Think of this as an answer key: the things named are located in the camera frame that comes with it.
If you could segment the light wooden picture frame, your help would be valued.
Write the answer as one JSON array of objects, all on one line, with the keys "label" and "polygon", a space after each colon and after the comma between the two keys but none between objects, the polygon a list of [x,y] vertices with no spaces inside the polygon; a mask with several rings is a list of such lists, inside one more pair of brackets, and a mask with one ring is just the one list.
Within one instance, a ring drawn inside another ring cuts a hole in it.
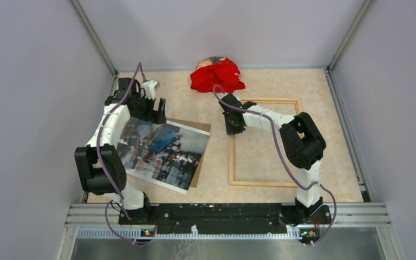
[{"label": "light wooden picture frame", "polygon": [[297,187],[280,161],[272,134],[254,127],[229,137],[229,185]]}]

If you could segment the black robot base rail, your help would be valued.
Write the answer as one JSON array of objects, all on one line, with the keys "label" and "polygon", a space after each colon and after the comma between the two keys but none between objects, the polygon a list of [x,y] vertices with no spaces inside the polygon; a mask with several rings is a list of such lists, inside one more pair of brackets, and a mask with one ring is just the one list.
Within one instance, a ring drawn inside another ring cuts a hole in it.
[{"label": "black robot base rail", "polygon": [[188,234],[195,226],[201,235],[265,235],[286,233],[302,225],[329,224],[329,206],[314,214],[295,204],[150,204],[120,212],[120,225],[157,227],[159,235]]}]

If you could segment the printed colour photo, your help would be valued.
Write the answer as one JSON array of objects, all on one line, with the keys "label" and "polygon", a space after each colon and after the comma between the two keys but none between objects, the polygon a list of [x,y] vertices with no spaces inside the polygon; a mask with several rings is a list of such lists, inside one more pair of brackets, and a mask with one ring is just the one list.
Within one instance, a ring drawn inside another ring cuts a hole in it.
[{"label": "printed colour photo", "polygon": [[130,118],[120,134],[118,154],[128,175],[187,194],[201,154],[188,152],[182,142],[206,149],[210,136],[179,123]]}]

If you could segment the brown cardboard backing board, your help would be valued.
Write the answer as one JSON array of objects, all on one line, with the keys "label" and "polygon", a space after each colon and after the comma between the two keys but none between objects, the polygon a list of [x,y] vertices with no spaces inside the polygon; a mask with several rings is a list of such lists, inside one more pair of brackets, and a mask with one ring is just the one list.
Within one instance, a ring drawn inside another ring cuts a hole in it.
[{"label": "brown cardboard backing board", "polygon": [[[211,132],[211,125],[209,123],[202,123],[202,122],[194,122],[194,121],[186,121],[186,120],[180,120],[180,119],[172,119],[172,118],[168,118],[167,122],[174,122],[174,123],[178,123],[181,125],[185,125],[186,127],[192,127],[197,129],[197,131],[201,132],[201,131],[205,131],[210,133]],[[201,148],[200,146],[197,146],[196,144],[191,144],[190,142],[187,142],[187,145],[182,142],[183,148],[186,148],[186,150],[188,152],[194,152],[194,153],[198,153],[201,154],[201,158],[200,158],[200,162],[199,162],[199,168],[196,169],[193,179],[191,181],[190,187],[194,187],[196,188],[198,185],[198,180],[200,177],[200,172],[201,172],[201,165],[203,162],[203,153],[205,151],[205,149]]]}]

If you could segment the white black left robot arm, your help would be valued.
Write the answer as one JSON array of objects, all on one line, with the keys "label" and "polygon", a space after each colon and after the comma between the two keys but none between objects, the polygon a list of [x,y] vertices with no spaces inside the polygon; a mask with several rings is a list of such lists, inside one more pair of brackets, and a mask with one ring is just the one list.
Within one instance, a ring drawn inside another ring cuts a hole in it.
[{"label": "white black left robot arm", "polygon": [[153,209],[145,192],[127,182],[127,173],[117,146],[125,124],[135,118],[154,124],[166,122],[165,99],[154,109],[156,80],[120,78],[119,88],[108,98],[103,115],[91,139],[76,148],[74,159],[82,189],[105,196],[120,206],[120,224],[145,224],[151,221]]}]

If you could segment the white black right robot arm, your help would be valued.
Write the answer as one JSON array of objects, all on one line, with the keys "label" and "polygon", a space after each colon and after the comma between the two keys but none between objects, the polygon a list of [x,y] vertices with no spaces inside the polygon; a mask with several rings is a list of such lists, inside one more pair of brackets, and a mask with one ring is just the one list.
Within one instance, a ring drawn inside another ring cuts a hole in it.
[{"label": "white black right robot arm", "polygon": [[327,145],[311,116],[305,112],[281,114],[252,101],[241,103],[233,94],[218,102],[228,135],[242,133],[247,127],[271,132],[279,159],[297,185],[295,205],[282,213],[281,220],[293,226],[313,222],[323,204],[319,171]]}]

